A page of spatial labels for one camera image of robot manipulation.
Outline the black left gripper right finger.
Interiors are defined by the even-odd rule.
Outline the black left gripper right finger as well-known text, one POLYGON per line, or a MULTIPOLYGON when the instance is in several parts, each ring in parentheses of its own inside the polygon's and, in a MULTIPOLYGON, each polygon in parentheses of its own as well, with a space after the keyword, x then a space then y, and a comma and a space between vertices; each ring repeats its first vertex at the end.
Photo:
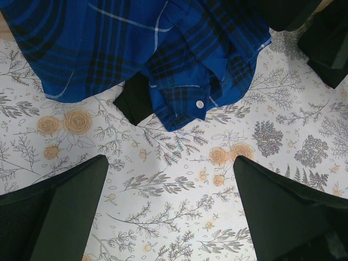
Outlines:
POLYGON ((244 156, 233 170, 258 260, 347 260, 347 199, 244 156))

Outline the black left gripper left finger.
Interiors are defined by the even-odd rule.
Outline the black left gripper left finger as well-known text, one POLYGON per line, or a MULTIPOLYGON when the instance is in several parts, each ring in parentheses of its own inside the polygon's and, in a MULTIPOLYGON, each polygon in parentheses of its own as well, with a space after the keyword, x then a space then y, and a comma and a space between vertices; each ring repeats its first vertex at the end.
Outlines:
POLYGON ((82 260, 107 172, 97 155, 1 195, 1 260, 82 260))

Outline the black button shirt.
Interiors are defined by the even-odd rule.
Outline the black button shirt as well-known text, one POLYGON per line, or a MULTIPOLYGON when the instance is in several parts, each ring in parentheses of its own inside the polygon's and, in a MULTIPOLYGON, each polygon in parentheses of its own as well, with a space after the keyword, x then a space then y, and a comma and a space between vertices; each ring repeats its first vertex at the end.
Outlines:
POLYGON ((316 13, 297 45, 308 66, 335 89, 347 76, 347 1, 332 1, 316 13))

